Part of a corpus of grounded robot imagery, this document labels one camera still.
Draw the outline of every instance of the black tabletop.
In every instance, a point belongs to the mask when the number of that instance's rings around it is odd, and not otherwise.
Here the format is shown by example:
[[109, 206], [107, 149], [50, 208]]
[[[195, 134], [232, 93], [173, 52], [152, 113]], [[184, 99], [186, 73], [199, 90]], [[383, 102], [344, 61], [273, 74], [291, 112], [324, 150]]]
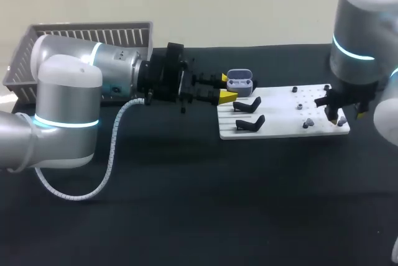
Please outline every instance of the black tabletop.
[[[326, 83], [329, 45], [193, 48], [196, 71], [248, 68], [259, 86]], [[93, 161], [46, 170], [73, 195], [101, 181], [117, 107], [101, 108]], [[32, 109], [19, 108], [33, 113]], [[0, 265], [390, 265], [398, 148], [373, 112], [347, 136], [222, 141], [216, 108], [134, 106], [93, 201], [49, 194], [32, 170], [0, 173]]]

